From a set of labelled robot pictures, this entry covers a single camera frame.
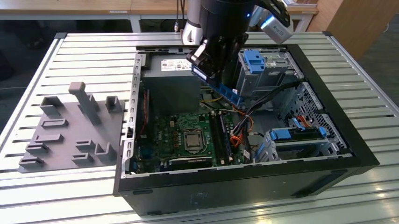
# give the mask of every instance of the metal table surface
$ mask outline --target metal table surface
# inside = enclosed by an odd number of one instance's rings
[[[250,33],[247,42],[274,43],[258,33]],[[303,49],[381,161],[379,167],[317,196],[145,218],[122,197],[113,196],[115,166],[20,174],[19,160],[39,123],[43,97],[58,95],[63,102],[75,101],[68,84],[83,81],[96,100],[118,95],[129,107],[135,46],[181,44],[179,35],[173,33],[68,34],[54,40],[0,136],[0,223],[399,221],[398,107],[333,37],[299,33],[287,43]]]

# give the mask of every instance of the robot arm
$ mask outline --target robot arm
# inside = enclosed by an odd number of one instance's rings
[[[290,15],[278,0],[195,0],[189,4],[189,24],[197,28],[197,35],[201,26],[202,40],[199,48],[187,55],[187,60],[193,63],[193,73],[217,90],[223,88],[229,91],[221,83],[222,73],[247,41],[246,31],[253,13],[258,19],[261,17],[261,9],[255,8],[255,5],[270,12],[262,23],[262,30],[277,43],[285,42],[293,35],[289,30]],[[195,42],[193,30],[185,32],[183,38]]]

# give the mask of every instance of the floor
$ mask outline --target floor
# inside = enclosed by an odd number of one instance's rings
[[[31,50],[23,44],[15,32],[7,31],[6,22],[0,21],[0,51],[6,55],[16,73],[11,78],[0,81],[0,132],[7,124],[24,87],[30,84],[36,68],[47,52],[48,45],[56,32],[131,32],[126,21],[46,21],[42,25],[42,35],[47,47]],[[170,21],[143,22],[143,31],[169,31]],[[383,33],[359,60],[359,64],[386,91],[393,101],[399,105],[399,15],[390,23],[390,29]]]
[[[399,105],[399,14],[358,62]]]

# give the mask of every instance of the connector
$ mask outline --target connector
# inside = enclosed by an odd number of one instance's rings
[[[178,33],[179,32],[179,22],[177,21],[175,22],[175,33]]]

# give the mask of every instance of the chip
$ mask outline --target chip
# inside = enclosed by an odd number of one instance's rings
[[[203,151],[203,136],[201,128],[185,129],[185,150],[191,154],[197,154]]]
[[[186,145],[187,147],[198,147],[201,146],[201,135],[199,134],[190,134],[186,136]]]

